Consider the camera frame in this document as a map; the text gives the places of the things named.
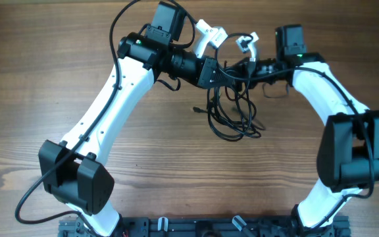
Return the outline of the black USB cable white plug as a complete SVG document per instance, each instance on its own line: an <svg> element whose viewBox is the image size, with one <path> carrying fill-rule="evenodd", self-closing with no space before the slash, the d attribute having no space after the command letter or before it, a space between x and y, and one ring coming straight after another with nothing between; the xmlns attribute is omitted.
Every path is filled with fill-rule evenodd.
<svg viewBox="0 0 379 237"><path fill-rule="evenodd" d="M226 98L235 103L232 109L238 114L239 119L230 118L224 111L221 102L217 102L217 107L222 116L222 124L235 132L234 135L223 135L228 141L236 142L244 137L257 139L262 136L261 131L266 130L265 125L261 122L256 124L254 121L257 115L257 107L249 97L250 87L250 82L237 82L236 85L224 88Z"/></svg>

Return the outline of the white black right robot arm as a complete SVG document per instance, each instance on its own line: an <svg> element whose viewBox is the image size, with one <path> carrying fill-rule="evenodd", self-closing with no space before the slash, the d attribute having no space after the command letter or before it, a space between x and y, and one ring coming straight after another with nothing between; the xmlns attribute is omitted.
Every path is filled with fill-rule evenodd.
<svg viewBox="0 0 379 237"><path fill-rule="evenodd" d="M323 56L307 51L299 24L275 30L276 57L261 62L255 32L239 35L251 82L285 79L316 111L324 132L316 157L318 180L295 206L303 234L324 232L351 199L368 199L379 181L379 110L355 99L332 74Z"/></svg>

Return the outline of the black USB cable dark plug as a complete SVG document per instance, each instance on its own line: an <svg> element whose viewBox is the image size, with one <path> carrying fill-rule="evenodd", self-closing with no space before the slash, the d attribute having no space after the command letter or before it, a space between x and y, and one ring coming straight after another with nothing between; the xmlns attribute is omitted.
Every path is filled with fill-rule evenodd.
<svg viewBox="0 0 379 237"><path fill-rule="evenodd" d="M228 141L226 138L223 137L226 133L220 131L214 124L214 122L223 125L221 121L221 113L219 111L219 108L217 107L217 102L220 101L221 98L221 87L216 87L213 89L207 90L207 105L206 109L201 109L199 107L193 107L193 111L195 113L206 113L207 114L207 121L210 126L210 129L213 131L213 133L218 136L222 140Z"/></svg>

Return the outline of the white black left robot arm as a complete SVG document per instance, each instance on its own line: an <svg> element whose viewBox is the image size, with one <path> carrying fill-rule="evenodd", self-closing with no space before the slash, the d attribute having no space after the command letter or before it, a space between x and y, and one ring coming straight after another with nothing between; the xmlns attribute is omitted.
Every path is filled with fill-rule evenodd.
<svg viewBox="0 0 379 237"><path fill-rule="evenodd" d="M114 66L96 99L59 143L46 141L38 158L43 187L69 206L92 236L122 234L122 217L110 202L114 179L105 165L116 137L138 101L162 73L198 88L217 85L216 61L205 56L226 39L221 27L192 20L200 38L178 43L188 12L160 2L151 23L122 38L113 50Z"/></svg>

